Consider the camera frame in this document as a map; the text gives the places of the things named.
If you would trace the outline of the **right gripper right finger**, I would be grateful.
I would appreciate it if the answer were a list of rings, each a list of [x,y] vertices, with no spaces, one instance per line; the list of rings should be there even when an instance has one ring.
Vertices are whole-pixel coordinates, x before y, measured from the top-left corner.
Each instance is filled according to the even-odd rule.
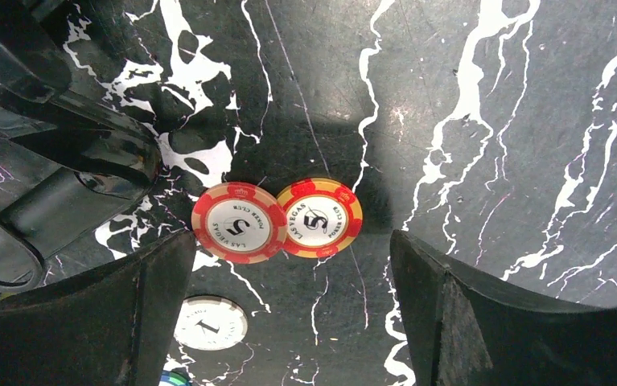
[[[390,258],[420,385],[617,385],[617,307],[539,294],[396,230]]]

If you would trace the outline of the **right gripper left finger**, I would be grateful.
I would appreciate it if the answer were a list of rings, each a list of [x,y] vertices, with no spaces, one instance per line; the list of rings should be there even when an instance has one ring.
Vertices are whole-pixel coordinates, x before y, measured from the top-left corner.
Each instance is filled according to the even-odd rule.
[[[196,241],[135,253],[0,301],[0,385],[156,385]]]

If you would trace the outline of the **white one chip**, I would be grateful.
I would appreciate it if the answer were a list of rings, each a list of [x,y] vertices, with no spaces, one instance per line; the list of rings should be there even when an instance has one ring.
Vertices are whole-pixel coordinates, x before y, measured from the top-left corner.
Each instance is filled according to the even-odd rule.
[[[174,338],[200,351],[221,351],[240,343],[249,322],[235,302],[219,296],[194,296],[183,301]]]

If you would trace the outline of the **red five chip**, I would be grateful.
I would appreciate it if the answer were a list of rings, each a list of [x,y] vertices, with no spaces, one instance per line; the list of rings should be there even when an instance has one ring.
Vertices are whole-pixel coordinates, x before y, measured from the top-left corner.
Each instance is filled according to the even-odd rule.
[[[333,179],[299,180],[284,188],[276,200],[286,213],[284,249],[298,257],[335,255],[358,237],[363,226],[359,199]]]
[[[269,260],[287,236],[286,213],[274,196],[243,182],[208,188],[193,207],[191,226],[206,250],[237,264]]]

